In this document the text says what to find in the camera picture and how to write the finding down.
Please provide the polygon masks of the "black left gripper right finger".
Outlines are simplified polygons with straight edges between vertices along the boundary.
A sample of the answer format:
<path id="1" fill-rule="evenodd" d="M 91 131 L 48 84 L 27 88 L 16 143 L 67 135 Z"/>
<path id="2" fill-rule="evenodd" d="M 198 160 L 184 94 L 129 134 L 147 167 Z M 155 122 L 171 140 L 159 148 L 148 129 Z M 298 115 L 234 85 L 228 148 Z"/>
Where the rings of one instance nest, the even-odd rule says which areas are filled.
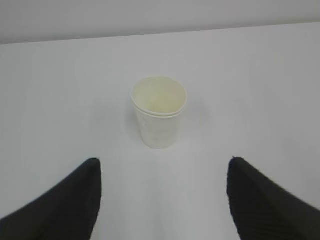
<path id="1" fill-rule="evenodd" d="M 318 240 L 320 211 L 241 157 L 228 165 L 230 213 L 242 240 Z"/>

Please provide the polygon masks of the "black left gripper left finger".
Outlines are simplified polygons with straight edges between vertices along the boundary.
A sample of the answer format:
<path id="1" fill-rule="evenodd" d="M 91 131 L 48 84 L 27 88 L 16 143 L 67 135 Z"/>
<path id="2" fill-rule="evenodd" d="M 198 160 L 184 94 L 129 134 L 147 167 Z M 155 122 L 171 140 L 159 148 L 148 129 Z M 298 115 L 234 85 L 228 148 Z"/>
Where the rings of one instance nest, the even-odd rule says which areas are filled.
<path id="1" fill-rule="evenodd" d="M 101 199 L 101 162 L 90 158 L 45 194 L 2 218 L 0 238 L 89 240 Z"/>

